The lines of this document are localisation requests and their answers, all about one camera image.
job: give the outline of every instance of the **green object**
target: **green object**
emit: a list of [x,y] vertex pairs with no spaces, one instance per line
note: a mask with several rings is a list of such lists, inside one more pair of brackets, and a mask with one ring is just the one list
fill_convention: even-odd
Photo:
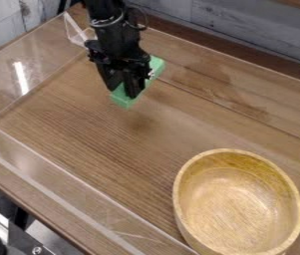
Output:
[[[151,56],[151,67],[153,69],[153,76],[151,80],[147,80],[147,88],[151,86],[151,83],[153,82],[153,80],[160,76],[160,74],[164,71],[165,68],[165,61],[155,56]],[[137,102],[140,96],[143,94],[140,94],[137,96],[136,99],[132,99],[125,92],[125,84],[121,83],[121,85],[115,89],[115,91],[112,92],[112,100],[113,102],[121,106],[125,109],[129,109],[133,104]]]

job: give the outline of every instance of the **screw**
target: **screw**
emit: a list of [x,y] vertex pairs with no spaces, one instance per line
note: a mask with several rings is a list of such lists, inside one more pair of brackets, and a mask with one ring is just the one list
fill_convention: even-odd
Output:
[[33,250],[33,254],[34,255],[42,254],[42,248],[41,247],[36,247],[34,250]]

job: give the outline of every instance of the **gray wall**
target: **gray wall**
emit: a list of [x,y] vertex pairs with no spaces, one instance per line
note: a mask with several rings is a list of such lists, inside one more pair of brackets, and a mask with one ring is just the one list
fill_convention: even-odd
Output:
[[0,46],[57,15],[61,0],[0,0]]
[[300,61],[300,9],[274,0],[131,0],[220,36]]

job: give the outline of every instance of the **bowl rim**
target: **bowl rim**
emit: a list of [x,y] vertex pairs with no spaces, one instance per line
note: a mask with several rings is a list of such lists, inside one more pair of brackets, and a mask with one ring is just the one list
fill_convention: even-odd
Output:
[[292,181],[291,177],[284,172],[284,170],[270,159],[264,158],[263,156],[258,155],[254,152],[250,152],[250,151],[246,151],[242,149],[236,149],[236,148],[216,148],[216,149],[212,149],[212,150],[208,150],[208,151],[200,153],[184,164],[184,166],[181,167],[179,174],[176,176],[176,180],[175,180],[175,184],[173,184],[173,191],[172,191],[173,210],[175,210],[175,214],[176,214],[176,220],[179,219],[180,224],[183,225],[188,234],[196,239],[199,244],[202,244],[202,246],[207,247],[214,252],[219,253],[219,251],[214,250],[211,247],[208,247],[203,243],[199,236],[193,234],[193,230],[191,229],[189,225],[187,224],[187,222],[184,220],[183,210],[181,210],[180,203],[179,203],[179,199],[180,199],[179,188],[180,188],[180,184],[181,184],[181,178],[183,178],[185,172],[188,171],[188,168],[191,167],[191,165],[196,161],[199,161],[202,158],[204,158],[212,154],[224,153],[224,152],[232,152],[232,153],[240,153],[244,155],[250,155],[250,156],[258,158],[259,160],[264,161],[276,170],[276,172],[280,174],[282,178],[286,180],[288,187],[294,193],[294,198],[295,198],[296,206],[298,206],[298,221],[296,221],[292,233],[288,236],[288,238],[286,239],[286,241],[278,247],[272,248],[271,250],[267,250],[263,252],[256,252],[256,253],[236,253],[232,255],[278,255],[278,254],[282,254],[291,247],[291,245],[294,244],[294,242],[296,241],[296,239],[300,235],[300,192],[295,185],[295,182]]

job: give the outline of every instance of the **wooden bowl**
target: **wooden bowl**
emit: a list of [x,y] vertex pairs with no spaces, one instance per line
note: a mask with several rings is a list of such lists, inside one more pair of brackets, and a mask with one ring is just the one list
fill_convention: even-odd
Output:
[[173,187],[180,232],[203,255],[284,254],[300,234],[300,194],[284,171],[236,149],[197,155]]

